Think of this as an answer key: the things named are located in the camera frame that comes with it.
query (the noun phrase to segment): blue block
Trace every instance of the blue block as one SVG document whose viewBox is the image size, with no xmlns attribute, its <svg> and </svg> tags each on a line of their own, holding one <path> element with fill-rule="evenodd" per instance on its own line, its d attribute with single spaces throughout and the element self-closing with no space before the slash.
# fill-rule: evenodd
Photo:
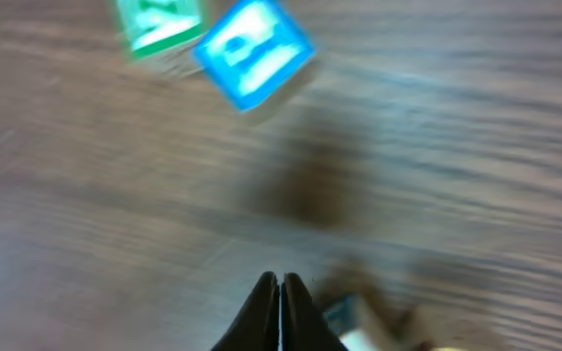
<svg viewBox="0 0 562 351">
<path fill-rule="evenodd" d="M 315 49 L 272 0 L 243 0 L 210 29 L 193 54 L 235 106 L 246 111 L 289 80 Z"/>
</svg>

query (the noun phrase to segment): blue face of block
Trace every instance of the blue face of block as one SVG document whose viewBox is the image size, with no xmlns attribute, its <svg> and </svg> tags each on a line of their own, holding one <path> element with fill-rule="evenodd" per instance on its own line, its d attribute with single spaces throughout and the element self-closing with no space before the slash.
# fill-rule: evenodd
<svg viewBox="0 0 562 351">
<path fill-rule="evenodd" d="M 256 107 L 315 54 L 271 0 L 244 0 L 194 48 L 194 56 L 240 110 Z"/>
</svg>

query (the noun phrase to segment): green block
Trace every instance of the green block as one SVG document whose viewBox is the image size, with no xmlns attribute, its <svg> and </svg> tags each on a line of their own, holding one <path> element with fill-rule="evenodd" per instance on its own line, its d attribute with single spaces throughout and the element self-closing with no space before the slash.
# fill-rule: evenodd
<svg viewBox="0 0 562 351">
<path fill-rule="evenodd" d="M 209 27 L 203 0 L 115 0 L 126 50 L 134 59 L 184 48 Z"/>
</svg>

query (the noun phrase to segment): wooden table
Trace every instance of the wooden table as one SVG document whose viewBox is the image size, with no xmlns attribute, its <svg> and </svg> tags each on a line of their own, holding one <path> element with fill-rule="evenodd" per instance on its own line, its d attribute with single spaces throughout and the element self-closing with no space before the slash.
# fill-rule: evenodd
<svg viewBox="0 0 562 351">
<path fill-rule="evenodd" d="M 264 270 L 562 350 L 562 1 L 286 5 L 323 70 L 248 127 L 104 2 L 0 0 L 0 350 L 207 350 Z"/>
</svg>

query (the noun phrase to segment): wooden surface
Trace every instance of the wooden surface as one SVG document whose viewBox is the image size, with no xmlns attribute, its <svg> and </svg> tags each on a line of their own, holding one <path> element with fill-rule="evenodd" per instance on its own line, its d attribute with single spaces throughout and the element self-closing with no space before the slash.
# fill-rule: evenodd
<svg viewBox="0 0 562 351">
<path fill-rule="evenodd" d="M 562 1 L 289 1 L 323 69 L 253 128 L 105 3 L 0 0 L 0 350 L 207 350 L 267 269 L 562 350 Z"/>
</svg>

